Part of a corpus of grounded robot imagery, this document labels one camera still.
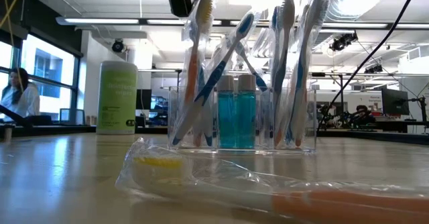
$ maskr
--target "woman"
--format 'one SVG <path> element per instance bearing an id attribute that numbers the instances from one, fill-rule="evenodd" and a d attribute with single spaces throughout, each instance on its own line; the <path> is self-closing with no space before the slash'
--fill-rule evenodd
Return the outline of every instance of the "woman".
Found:
<path id="1" fill-rule="evenodd" d="M 9 84 L 3 89 L 1 105 L 22 117 L 40 114 L 38 88 L 35 84 L 28 82 L 26 70 L 22 68 L 12 69 Z M 4 121 L 11 121 L 11 118 L 6 116 Z"/>

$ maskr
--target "computer monitor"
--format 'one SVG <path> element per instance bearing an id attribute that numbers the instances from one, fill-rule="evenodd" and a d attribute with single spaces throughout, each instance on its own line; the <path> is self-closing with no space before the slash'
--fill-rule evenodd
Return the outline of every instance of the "computer monitor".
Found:
<path id="1" fill-rule="evenodd" d="M 381 100 L 383 102 L 384 114 L 409 115 L 408 93 L 391 89 L 381 90 Z"/>
<path id="2" fill-rule="evenodd" d="M 137 99 L 135 101 L 136 109 L 150 110 L 150 103 L 152 97 L 151 89 L 137 89 Z"/>

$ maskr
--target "green label container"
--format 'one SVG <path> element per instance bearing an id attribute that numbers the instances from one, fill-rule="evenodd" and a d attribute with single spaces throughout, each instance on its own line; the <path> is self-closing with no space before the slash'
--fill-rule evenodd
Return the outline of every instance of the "green label container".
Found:
<path id="1" fill-rule="evenodd" d="M 97 134 L 134 134 L 137 67 L 126 62 L 101 63 Z"/>

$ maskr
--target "wooden table surface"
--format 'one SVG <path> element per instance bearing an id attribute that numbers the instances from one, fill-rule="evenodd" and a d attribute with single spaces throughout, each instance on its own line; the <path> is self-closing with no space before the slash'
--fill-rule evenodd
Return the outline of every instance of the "wooden table surface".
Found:
<path id="1" fill-rule="evenodd" d="M 118 191 L 124 156 L 138 137 L 83 133 L 0 144 L 0 223 L 285 223 L 258 212 L 143 201 Z M 412 144 L 320 138 L 316 154 L 233 161 L 300 180 L 429 186 L 429 148 Z"/>

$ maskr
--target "blue mouthwash bottle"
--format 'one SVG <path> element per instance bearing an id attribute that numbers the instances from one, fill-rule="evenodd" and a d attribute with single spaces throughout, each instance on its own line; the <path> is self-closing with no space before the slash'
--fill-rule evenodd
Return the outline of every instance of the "blue mouthwash bottle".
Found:
<path id="1" fill-rule="evenodd" d="M 222 76 L 217 91 L 220 148 L 236 148 L 234 77 Z"/>
<path id="2" fill-rule="evenodd" d="M 256 79 L 252 74 L 239 76 L 237 95 L 237 148 L 255 147 Z"/>

